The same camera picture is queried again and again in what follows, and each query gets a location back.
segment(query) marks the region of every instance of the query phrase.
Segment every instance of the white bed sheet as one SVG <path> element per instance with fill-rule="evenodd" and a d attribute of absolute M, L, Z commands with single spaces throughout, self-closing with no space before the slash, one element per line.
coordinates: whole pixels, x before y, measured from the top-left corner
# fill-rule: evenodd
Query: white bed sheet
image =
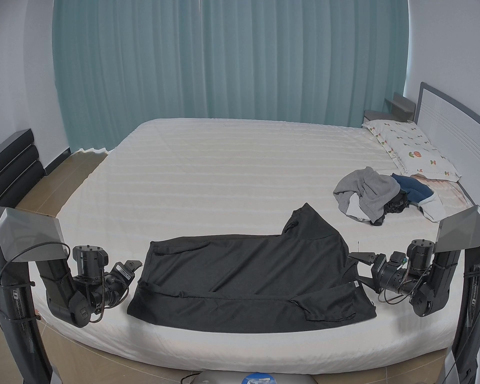
<path fill-rule="evenodd" d="M 151 240 L 222 233 L 278 234 L 308 202 L 337 228 L 350 250 L 390 255 L 412 239 L 435 240 L 438 224 L 410 207 L 381 227 L 354 221 L 332 190 L 351 171 L 396 170 L 364 129 L 258 120 L 170 119 L 140 125 L 108 155 L 58 214 L 65 241 L 93 244 L 116 261 L 145 260 Z M 468 206 L 460 188 L 429 182 L 448 214 Z M 72 271 L 75 262 L 69 261 Z M 369 267 L 359 266 L 364 276 Z M 463 256 L 447 306 L 417 317 L 408 301 L 380 304 L 363 323 L 286 334 L 221 334 L 157 326 L 126 314 L 129 298 L 98 324 L 75 328 L 47 309 L 42 284 L 36 307 L 64 335 L 149 364 L 188 369 L 328 373 L 385 366 L 447 347 L 460 306 Z M 35 267 L 32 279 L 39 281 Z"/>

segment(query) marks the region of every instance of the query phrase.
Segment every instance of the floor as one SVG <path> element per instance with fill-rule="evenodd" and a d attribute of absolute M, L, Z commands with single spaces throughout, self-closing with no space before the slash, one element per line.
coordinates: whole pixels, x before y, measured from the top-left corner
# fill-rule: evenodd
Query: floor
<path fill-rule="evenodd" d="M 19 209 L 55 216 L 71 194 L 107 154 L 77 153 L 44 177 L 20 202 Z M 156 367 L 85 346 L 62 336 L 43 321 L 38 327 L 47 354 L 64 384 L 172 384 L 191 371 Z M 432 352 L 388 367 L 368 371 L 316 375 L 319 384 L 434 384 L 445 350 Z M 0 332 L 0 374 L 4 384 L 21 384 L 22 378 Z"/>

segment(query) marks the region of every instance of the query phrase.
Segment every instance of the teal curtain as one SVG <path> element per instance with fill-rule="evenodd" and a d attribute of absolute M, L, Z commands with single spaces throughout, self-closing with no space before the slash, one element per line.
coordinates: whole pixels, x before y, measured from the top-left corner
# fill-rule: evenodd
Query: teal curtain
<path fill-rule="evenodd" d="M 407 0 L 55 0 L 72 150 L 156 118 L 360 126 L 403 93 Z"/>

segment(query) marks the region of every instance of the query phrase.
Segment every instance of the gray sweater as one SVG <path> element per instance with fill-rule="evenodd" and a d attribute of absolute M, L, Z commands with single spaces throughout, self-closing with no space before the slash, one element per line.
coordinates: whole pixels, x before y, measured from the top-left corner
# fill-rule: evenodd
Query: gray sweater
<path fill-rule="evenodd" d="M 347 213 L 350 197 L 359 196 L 359 206 L 372 222 L 384 214 L 384 205 L 400 192 L 397 181 L 387 175 L 380 175 L 371 167 L 358 169 L 346 175 L 337 184 L 333 195 L 338 201 L 338 209 Z"/>

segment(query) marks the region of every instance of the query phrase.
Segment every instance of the baseboard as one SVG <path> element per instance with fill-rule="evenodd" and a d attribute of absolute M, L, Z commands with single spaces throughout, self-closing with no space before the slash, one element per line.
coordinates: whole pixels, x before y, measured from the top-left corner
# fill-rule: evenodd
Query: baseboard
<path fill-rule="evenodd" d="M 71 154 L 72 153 L 70 151 L 70 147 L 65 149 L 65 151 L 63 151 L 60 155 L 57 156 L 55 160 L 53 160 L 45 167 L 45 174 L 48 176 L 50 173 L 52 173 L 53 170 L 58 167 L 62 162 L 64 162 Z"/>

